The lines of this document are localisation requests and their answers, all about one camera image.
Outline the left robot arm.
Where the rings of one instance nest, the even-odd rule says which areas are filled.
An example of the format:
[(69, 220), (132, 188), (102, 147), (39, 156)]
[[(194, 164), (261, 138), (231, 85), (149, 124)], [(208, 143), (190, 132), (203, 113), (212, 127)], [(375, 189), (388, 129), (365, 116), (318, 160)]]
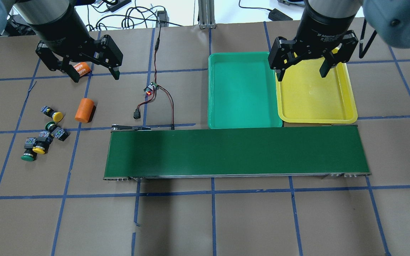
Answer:
[(108, 34), (90, 36), (74, 0), (0, 0), (0, 33), (12, 9), (39, 36), (35, 52), (49, 70), (78, 82), (81, 76), (73, 63), (90, 62), (107, 68), (115, 80), (120, 78), (123, 53)]

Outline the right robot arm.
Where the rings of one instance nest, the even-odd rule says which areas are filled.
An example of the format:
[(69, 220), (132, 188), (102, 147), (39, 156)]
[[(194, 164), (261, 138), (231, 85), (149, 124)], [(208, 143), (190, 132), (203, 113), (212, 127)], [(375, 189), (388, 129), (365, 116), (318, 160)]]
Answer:
[[(306, 0), (296, 36), (278, 36), (269, 52), (269, 67), (278, 81), (288, 68), (303, 60), (324, 58), (319, 73), (326, 77), (339, 63), (350, 60), (356, 47), (366, 55), (376, 36), (394, 48), (410, 48), (410, 0)], [(366, 25), (374, 29), (366, 46), (349, 27), (359, 9)]]

